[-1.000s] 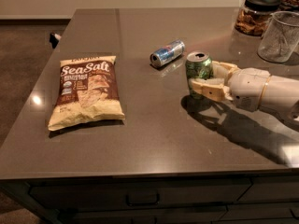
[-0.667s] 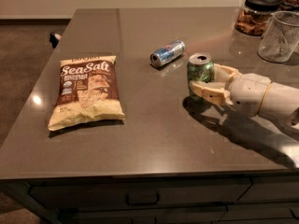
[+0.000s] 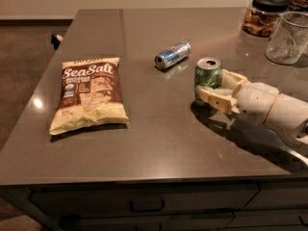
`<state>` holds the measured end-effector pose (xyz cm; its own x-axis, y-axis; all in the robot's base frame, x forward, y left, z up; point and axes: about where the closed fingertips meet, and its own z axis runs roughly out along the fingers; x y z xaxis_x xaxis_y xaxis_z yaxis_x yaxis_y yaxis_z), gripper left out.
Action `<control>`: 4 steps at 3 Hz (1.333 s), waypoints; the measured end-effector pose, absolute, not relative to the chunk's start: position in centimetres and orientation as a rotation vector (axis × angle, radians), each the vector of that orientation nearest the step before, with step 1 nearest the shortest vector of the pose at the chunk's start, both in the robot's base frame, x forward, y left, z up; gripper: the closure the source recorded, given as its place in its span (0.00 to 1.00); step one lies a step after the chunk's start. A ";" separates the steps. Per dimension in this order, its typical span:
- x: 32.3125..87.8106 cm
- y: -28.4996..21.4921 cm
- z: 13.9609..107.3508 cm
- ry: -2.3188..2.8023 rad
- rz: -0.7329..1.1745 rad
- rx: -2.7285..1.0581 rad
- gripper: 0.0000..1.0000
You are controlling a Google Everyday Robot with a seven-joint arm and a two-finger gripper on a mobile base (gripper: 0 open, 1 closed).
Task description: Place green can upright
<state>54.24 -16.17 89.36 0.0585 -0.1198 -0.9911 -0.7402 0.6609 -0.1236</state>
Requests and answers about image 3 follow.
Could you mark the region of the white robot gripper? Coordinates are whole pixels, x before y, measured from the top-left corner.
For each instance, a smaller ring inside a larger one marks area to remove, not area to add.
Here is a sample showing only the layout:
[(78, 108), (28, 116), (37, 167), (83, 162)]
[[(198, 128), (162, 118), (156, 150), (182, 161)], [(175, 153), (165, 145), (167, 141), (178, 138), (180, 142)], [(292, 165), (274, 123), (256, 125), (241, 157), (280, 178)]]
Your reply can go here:
[(199, 98), (225, 114), (238, 114), (238, 119), (262, 125), (279, 94), (275, 87), (251, 83), (243, 75), (224, 69), (221, 89), (197, 86)]

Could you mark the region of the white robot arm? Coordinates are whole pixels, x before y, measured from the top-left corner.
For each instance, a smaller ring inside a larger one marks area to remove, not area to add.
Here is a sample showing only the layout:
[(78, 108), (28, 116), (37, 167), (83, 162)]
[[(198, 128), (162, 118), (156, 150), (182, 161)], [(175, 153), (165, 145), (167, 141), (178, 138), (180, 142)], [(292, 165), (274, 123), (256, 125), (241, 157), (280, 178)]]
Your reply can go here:
[(243, 122), (264, 126), (290, 148), (308, 147), (308, 103), (264, 83), (251, 83), (245, 76), (222, 71), (222, 87), (197, 85), (202, 101), (218, 111), (236, 115)]

